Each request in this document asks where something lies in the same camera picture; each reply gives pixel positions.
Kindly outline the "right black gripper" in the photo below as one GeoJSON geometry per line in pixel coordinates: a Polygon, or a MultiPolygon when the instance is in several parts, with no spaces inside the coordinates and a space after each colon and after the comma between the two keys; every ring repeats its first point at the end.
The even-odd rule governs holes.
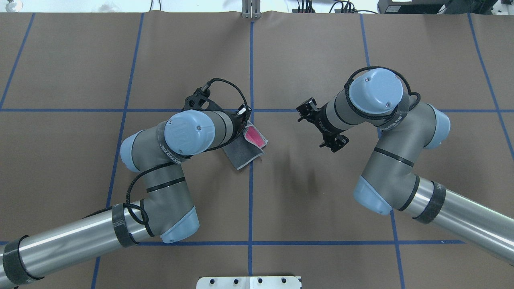
{"type": "Polygon", "coordinates": [[[336,153],[349,143],[349,138],[345,135],[335,134],[334,128],[328,120],[326,107],[318,108],[314,98],[303,101],[297,107],[297,112],[300,116],[297,122],[303,120],[313,122],[316,128],[323,134],[323,142],[320,144],[320,148],[326,147],[332,153],[336,153]]]}

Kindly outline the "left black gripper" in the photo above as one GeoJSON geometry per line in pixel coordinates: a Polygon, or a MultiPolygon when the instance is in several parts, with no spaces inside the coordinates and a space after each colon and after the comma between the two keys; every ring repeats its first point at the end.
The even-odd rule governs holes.
{"type": "Polygon", "coordinates": [[[233,121],[233,137],[236,139],[242,134],[250,119],[251,113],[231,113],[231,120],[233,121]]]}

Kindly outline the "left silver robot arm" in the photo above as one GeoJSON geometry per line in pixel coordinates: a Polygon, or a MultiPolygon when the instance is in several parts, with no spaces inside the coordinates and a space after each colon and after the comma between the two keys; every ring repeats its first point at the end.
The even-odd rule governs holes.
{"type": "Polygon", "coordinates": [[[2,289],[34,283],[153,236],[169,244],[195,234],[200,224],[181,165],[194,155],[234,141],[250,113],[246,107],[236,113],[219,108],[184,110],[125,139],[120,157],[137,174],[125,201],[7,243],[1,248],[2,289]]]}

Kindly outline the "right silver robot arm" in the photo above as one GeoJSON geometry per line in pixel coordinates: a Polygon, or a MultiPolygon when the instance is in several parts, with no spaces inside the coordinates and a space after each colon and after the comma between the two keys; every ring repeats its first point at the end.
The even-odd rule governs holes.
{"type": "Polygon", "coordinates": [[[437,226],[513,265],[513,219],[424,179],[413,167],[424,149],[437,148],[451,130],[446,114],[421,101],[399,72],[382,66],[356,70],[329,102],[302,102],[299,121],[322,133],[320,147],[332,152],[349,139],[343,132],[370,123],[381,132],[360,174],[354,199],[365,208],[388,215],[405,212],[413,220],[437,226]]]}

